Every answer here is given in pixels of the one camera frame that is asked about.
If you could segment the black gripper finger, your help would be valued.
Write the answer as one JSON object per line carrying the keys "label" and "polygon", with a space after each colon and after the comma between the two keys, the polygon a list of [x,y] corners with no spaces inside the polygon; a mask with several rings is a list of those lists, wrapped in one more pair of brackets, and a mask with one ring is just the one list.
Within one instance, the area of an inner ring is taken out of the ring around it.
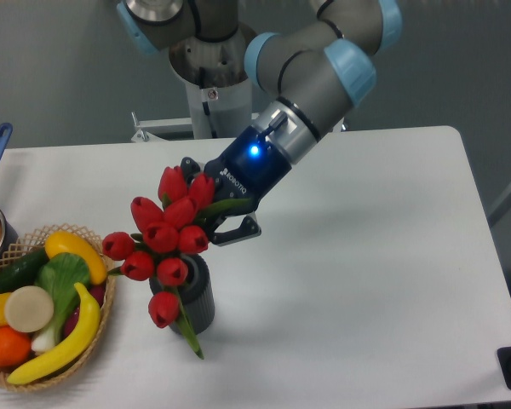
{"label": "black gripper finger", "polygon": [[213,232],[210,235],[210,242],[217,246],[226,246],[253,239],[261,235],[261,226],[257,222],[255,212],[245,215],[237,228],[226,232]]}
{"label": "black gripper finger", "polygon": [[198,162],[190,157],[182,159],[180,167],[187,185],[192,185],[193,181],[204,173],[204,166],[205,163]]}

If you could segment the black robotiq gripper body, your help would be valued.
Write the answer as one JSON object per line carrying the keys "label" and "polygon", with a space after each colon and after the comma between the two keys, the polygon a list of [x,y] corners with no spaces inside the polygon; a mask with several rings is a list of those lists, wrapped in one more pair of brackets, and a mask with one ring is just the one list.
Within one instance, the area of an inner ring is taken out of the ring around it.
{"label": "black robotiq gripper body", "polygon": [[255,210],[290,170],[290,161],[274,145],[261,141],[252,126],[204,166],[204,173],[215,181],[214,201],[247,199],[246,213]]}

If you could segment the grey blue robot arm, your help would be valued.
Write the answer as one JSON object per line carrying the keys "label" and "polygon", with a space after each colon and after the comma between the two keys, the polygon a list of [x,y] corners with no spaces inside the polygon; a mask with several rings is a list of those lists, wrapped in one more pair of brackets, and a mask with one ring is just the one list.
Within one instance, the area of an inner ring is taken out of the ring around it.
{"label": "grey blue robot arm", "polygon": [[215,159],[184,158],[189,177],[213,179],[198,223],[214,245],[260,235],[261,199],[376,85],[371,56],[394,45],[395,1],[314,1],[316,22],[290,35],[262,33],[244,55],[249,79],[273,102]]}

